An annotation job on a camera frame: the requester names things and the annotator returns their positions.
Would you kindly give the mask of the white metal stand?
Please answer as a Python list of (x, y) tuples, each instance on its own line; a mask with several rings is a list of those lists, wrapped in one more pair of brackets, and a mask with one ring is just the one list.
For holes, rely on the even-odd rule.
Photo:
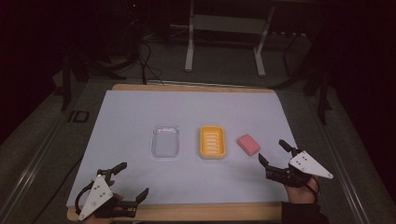
[(253, 56), (259, 77), (266, 75), (262, 60), (262, 49), (269, 33), (270, 24), (275, 13), (275, 6), (269, 6), (266, 18), (263, 20), (212, 16), (196, 14), (194, 12), (194, 0), (190, 0), (189, 13), (189, 39), (185, 60), (185, 71), (191, 72), (194, 56), (194, 31), (205, 30), (215, 32), (228, 32), (240, 34), (254, 34), (261, 37), (260, 42), (253, 48)]

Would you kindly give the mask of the pink soap bar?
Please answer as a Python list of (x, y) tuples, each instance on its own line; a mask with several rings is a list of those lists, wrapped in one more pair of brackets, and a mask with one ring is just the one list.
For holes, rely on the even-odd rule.
[(249, 135), (245, 134), (237, 139), (237, 144), (240, 146), (249, 156), (261, 150), (261, 146), (255, 141), (255, 139)]

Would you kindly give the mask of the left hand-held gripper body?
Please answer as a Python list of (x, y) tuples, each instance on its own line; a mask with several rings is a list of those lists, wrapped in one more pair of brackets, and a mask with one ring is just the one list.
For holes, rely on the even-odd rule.
[(96, 178), (78, 195), (88, 191), (89, 195), (82, 208), (78, 208), (78, 220), (83, 221), (91, 215), (97, 217), (135, 217), (136, 203), (117, 200), (109, 186), (110, 170), (99, 170)]

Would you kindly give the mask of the dark rectangular floor plate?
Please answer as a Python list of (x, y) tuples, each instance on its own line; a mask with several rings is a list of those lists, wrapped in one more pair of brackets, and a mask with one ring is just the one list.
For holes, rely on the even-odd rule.
[(68, 122), (87, 122), (90, 117), (89, 111), (73, 110), (68, 118)]

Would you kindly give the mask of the person's left hand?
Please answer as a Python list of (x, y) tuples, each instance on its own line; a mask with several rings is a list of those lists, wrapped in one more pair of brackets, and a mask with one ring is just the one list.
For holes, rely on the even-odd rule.
[[(112, 186), (115, 184), (115, 180), (110, 180), (109, 186)], [(113, 193), (113, 196), (117, 200), (122, 200), (123, 196), (119, 195), (118, 193)], [(97, 217), (96, 215), (91, 215), (90, 217), (86, 218), (83, 220), (83, 224), (114, 224), (114, 217)]]

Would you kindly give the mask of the pale blue table mat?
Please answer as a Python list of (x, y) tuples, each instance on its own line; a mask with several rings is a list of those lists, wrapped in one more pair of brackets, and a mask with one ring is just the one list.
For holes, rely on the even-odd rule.
[[(179, 128), (175, 158), (151, 153), (156, 125)], [(203, 159), (200, 128), (220, 126), (226, 156)], [(132, 200), (145, 188), (147, 204), (269, 203), (286, 200), (282, 185), (268, 180), (257, 156), (248, 156), (237, 139), (251, 135), (260, 153), (274, 166), (290, 156), (278, 144), (295, 143), (282, 105), (273, 92), (108, 91), (67, 203), (100, 169), (121, 162), (128, 166), (115, 177), (113, 191)]]

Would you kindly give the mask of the person's right hand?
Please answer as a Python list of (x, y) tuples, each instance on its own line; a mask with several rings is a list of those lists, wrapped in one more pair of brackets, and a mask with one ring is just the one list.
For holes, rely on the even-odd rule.
[(312, 176), (310, 180), (300, 188), (285, 186), (290, 203), (317, 203), (318, 202), (318, 179)]

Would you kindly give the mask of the yellow soap dish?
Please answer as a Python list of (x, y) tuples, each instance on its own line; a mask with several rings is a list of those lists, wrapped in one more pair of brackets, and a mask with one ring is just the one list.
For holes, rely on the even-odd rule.
[(226, 156), (225, 133), (220, 126), (200, 128), (199, 154), (203, 159), (219, 160)]

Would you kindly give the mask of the clear plastic soap dish lid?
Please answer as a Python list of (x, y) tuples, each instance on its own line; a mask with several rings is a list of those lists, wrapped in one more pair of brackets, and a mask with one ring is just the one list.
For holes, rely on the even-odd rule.
[(155, 158), (175, 158), (179, 152), (179, 128), (176, 125), (156, 125), (151, 153)]

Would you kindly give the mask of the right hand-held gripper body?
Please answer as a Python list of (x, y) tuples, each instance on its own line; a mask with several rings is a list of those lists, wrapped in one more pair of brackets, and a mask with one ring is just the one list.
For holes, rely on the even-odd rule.
[(305, 186), (313, 176), (333, 179), (333, 174), (305, 150), (292, 157), (287, 168), (265, 163), (265, 175), (267, 179), (294, 188)]

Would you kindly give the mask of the black tripod stand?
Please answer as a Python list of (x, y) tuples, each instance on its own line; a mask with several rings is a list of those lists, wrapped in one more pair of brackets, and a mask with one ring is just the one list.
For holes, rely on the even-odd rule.
[(92, 67), (94, 70), (104, 74), (106, 77), (118, 80), (125, 79), (125, 77), (113, 73), (109, 68), (99, 64), (99, 62), (80, 51), (69, 50), (65, 52), (62, 59), (62, 85), (57, 87), (55, 90), (56, 95), (61, 95), (63, 97), (63, 104), (61, 107), (62, 111), (65, 111), (71, 103), (72, 76), (75, 76), (77, 81), (82, 82), (87, 82), (90, 79), (87, 66)]
[(323, 125), (326, 125), (326, 111), (332, 109), (327, 100), (332, 65), (331, 57), (326, 53), (320, 43), (320, 33), (314, 36), (308, 35), (307, 37), (310, 39), (311, 45), (301, 63), (290, 72), (286, 53), (297, 37), (296, 35), (290, 41), (282, 55), (286, 71), (290, 78), (279, 84), (269, 86), (269, 89), (283, 90), (298, 81), (305, 80), (303, 94), (305, 96), (314, 96), (318, 93), (318, 118)]

